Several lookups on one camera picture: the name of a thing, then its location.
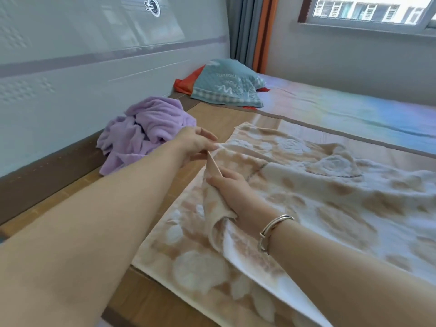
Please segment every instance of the bracelet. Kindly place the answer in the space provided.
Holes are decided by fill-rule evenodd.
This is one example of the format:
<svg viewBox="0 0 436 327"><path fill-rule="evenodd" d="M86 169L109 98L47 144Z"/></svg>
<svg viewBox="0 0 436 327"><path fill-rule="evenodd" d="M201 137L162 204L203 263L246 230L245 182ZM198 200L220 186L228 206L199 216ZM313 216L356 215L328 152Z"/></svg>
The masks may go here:
<svg viewBox="0 0 436 327"><path fill-rule="evenodd" d="M259 242L257 243L257 249L261 252L261 253L268 253L268 246L270 244L269 239L271 236L271 232L273 231L273 229L275 229L277 227L278 224L280 224L283 220L286 219L291 219L291 220L295 220L294 217L288 216L287 214L283 214L280 217L272 220L268 225L265 226L265 228L263 229L263 231L261 231L260 234L260 239Z"/></svg>

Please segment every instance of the crumpled purple fabric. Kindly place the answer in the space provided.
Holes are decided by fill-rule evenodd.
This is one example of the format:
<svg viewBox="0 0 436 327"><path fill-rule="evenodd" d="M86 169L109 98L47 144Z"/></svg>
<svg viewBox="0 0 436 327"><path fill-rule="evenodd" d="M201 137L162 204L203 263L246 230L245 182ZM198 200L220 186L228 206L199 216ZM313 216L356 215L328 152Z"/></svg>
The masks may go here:
<svg viewBox="0 0 436 327"><path fill-rule="evenodd" d="M180 101L173 98L150 96L129 107L124 114L111 120L97 140L97 148L108 154L101 175L136 162L174 139L182 127L197 124L183 110Z"/></svg>

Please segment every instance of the hand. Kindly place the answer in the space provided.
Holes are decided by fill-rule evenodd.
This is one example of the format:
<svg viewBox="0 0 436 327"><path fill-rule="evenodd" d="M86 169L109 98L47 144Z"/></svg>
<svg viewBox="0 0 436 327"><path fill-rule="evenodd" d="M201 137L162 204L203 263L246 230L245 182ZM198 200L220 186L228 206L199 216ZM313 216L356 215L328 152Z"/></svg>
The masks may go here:
<svg viewBox="0 0 436 327"><path fill-rule="evenodd" d="M217 137L204 128L188 126L183 127L170 142L181 154L182 166L184 166L193 160L207 159L206 151L218 148L216 141Z"/></svg>
<svg viewBox="0 0 436 327"><path fill-rule="evenodd" d="M219 168L221 176L212 176L206 181L216 187L228 206L238 215L236 224L248 235L258 239L259 233L280 212L259 197L237 172Z"/></svg>

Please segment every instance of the person's right arm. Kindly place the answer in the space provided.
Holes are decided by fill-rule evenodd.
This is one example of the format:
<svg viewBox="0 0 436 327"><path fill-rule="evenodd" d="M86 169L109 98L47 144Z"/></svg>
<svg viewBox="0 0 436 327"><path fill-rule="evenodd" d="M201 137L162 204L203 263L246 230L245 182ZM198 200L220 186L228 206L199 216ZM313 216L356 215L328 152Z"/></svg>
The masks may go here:
<svg viewBox="0 0 436 327"><path fill-rule="evenodd" d="M242 175L220 170L224 177L209 184L238 215L238 226L258 239L280 212ZM293 220L272 231L269 253L335 327L427 327L436 321L435 286Z"/></svg>

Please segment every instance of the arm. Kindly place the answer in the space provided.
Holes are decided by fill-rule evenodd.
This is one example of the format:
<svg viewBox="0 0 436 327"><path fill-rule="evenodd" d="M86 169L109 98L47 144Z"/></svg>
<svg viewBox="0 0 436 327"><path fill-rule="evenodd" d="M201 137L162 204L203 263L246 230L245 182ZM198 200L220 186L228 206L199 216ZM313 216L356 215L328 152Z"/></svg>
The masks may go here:
<svg viewBox="0 0 436 327"><path fill-rule="evenodd" d="M181 165L216 137L184 128L149 156L66 199L0 246L5 326L94 326Z"/></svg>
<svg viewBox="0 0 436 327"><path fill-rule="evenodd" d="M259 232L280 212L259 199L242 175L221 169L217 187L238 215L238 226ZM436 288L406 272L310 231L281 222L270 255L336 327L424 327L436 321Z"/></svg>

